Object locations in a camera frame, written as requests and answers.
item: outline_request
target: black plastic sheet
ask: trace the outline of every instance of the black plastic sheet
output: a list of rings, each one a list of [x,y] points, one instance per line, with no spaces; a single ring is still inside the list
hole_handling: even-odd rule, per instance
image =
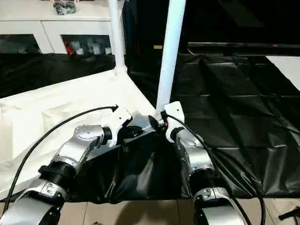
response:
[[[105,59],[82,62],[60,57],[36,56],[23,63],[0,57],[0,95],[109,68],[107,61],[101,64]],[[202,56],[184,61],[177,60],[172,101],[181,102],[186,123],[212,148],[232,194],[300,197],[299,91],[265,57]],[[131,78],[153,105],[159,68],[156,58],[141,57],[130,69]],[[189,198],[187,179],[180,170],[172,144],[163,134],[151,133],[87,162],[68,200],[116,203]]]

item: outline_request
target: tiled floor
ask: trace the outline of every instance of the tiled floor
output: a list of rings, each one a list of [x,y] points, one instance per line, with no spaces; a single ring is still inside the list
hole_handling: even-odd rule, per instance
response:
[[[260,223],[257,199],[239,200],[251,223]],[[278,215],[300,205],[299,200],[265,199],[266,225],[294,225],[293,219],[280,221]],[[0,215],[3,204],[0,203]],[[191,200],[134,201],[116,205],[93,203],[66,203],[59,225],[193,225],[194,207]]]

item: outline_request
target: black cable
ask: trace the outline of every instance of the black cable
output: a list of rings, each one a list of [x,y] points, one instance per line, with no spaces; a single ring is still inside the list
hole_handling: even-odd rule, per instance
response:
[[[20,176],[20,173],[21,173],[21,170],[23,169],[23,166],[26,162],[26,160],[28,159],[28,157],[30,156],[30,154],[34,151],[34,149],[47,137],[49,136],[49,134],[51,134],[54,130],[56,130],[57,128],[61,127],[62,125],[64,125],[65,123],[68,123],[69,121],[77,118],[77,117],[80,117],[84,114],[87,114],[87,113],[90,113],[90,112],[93,112],[93,111],[97,111],[97,110],[102,110],[102,109],[112,109],[112,111],[115,111],[118,107],[117,106],[105,106],[105,107],[98,107],[98,108],[94,108],[94,109],[90,109],[90,110],[87,110],[87,111],[84,111],[84,112],[81,112],[75,116],[72,116],[64,121],[62,121],[61,123],[55,125],[53,128],[51,128],[47,133],[45,133],[37,142],[35,142],[35,144],[29,149],[29,151],[26,153],[25,157],[23,158],[22,162],[20,163],[19,167],[18,167],[18,170],[17,172],[15,173],[15,178],[13,180],[13,183],[11,184],[11,187],[9,189],[9,192],[8,192],[8,195],[7,195],[7,199],[6,199],[6,202],[5,202],[5,205],[4,205],[4,209],[3,209],[3,214],[5,213],[5,211],[8,209],[9,207],[9,203],[10,203],[10,200],[11,200],[11,197],[13,195],[13,191],[14,191],[14,188],[15,188],[15,185],[17,183],[17,180]]]
[[[249,180],[250,180],[252,186],[254,187],[254,189],[256,191],[256,195],[257,195],[257,198],[258,198],[260,206],[261,206],[261,221],[260,221],[260,225],[265,225],[265,222],[266,222],[266,208],[265,208],[265,203],[263,201],[263,198],[259,194],[258,187],[257,187],[256,183],[253,181],[251,174],[235,158],[233,158],[232,156],[230,156],[226,152],[223,152],[222,154],[224,154],[226,157],[228,157],[233,162],[235,162],[235,164],[245,173],[245,175],[248,178],[251,178]]]
[[[182,126],[184,126],[189,132],[192,133],[192,135],[202,144],[203,148],[207,151],[208,155],[210,156],[210,159],[211,159],[211,162],[213,163],[214,166],[216,166],[217,164],[215,163],[215,160],[214,160],[214,157],[210,151],[209,148],[207,148],[206,144],[204,143],[204,141],[191,129],[189,128],[184,122],[182,122],[181,120],[177,119],[176,117],[173,117],[171,115],[166,115],[167,117],[170,117],[172,118],[173,120],[176,120],[177,122],[179,122]],[[259,191],[258,191],[258,188],[255,184],[255,182],[253,181],[252,179],[252,176],[247,172],[247,170],[245,168],[243,168],[242,165],[239,164],[239,162],[235,159],[232,158],[232,160],[234,160],[241,168],[241,170],[247,175],[247,177],[249,178],[251,184],[253,185],[253,187],[255,188],[255,191],[256,191],[256,194],[257,194],[257,197],[259,199],[259,202],[260,202],[260,206],[261,206],[261,212],[262,212],[262,215],[261,215],[261,222],[260,222],[260,225],[265,225],[265,221],[266,221],[266,209],[265,209],[265,204],[264,204],[264,201],[263,201],[263,198],[260,196],[259,194]],[[238,203],[238,201],[233,198],[233,200],[235,200],[235,204],[237,205],[237,207],[239,208],[241,214],[243,215],[243,217],[245,218],[246,222],[248,223],[248,225],[251,225],[251,222],[247,216],[247,214],[245,213],[245,211],[243,210],[242,206]]]
[[[244,211],[243,207],[240,205],[240,203],[238,202],[238,200],[234,197],[232,197],[232,200],[234,202],[234,204],[238,207],[239,211],[241,212],[242,216],[244,217],[246,223],[248,225],[252,225],[247,213]]]

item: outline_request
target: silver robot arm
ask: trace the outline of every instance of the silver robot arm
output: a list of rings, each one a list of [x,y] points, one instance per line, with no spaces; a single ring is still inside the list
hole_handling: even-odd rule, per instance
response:
[[[194,199],[195,224],[244,225],[233,207],[234,202],[225,188],[225,181],[216,172],[203,145],[182,124],[166,116],[171,115],[184,122],[180,102],[166,105],[161,114],[167,124],[166,138],[175,143],[182,164],[181,172],[188,179],[189,191]]]
[[[41,176],[4,213],[0,225],[58,224],[70,185],[89,153],[104,144],[108,147],[116,145],[118,131],[130,119],[127,110],[118,108],[104,126],[78,126],[50,164],[39,169]]]

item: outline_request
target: white table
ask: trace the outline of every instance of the white table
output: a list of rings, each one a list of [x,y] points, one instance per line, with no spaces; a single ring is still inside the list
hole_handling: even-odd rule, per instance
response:
[[[122,28],[123,6],[118,1]],[[68,15],[57,15],[50,1],[0,0],[0,35],[33,34],[42,53],[67,53],[61,35],[108,35],[114,53],[110,20],[107,0],[78,2]]]

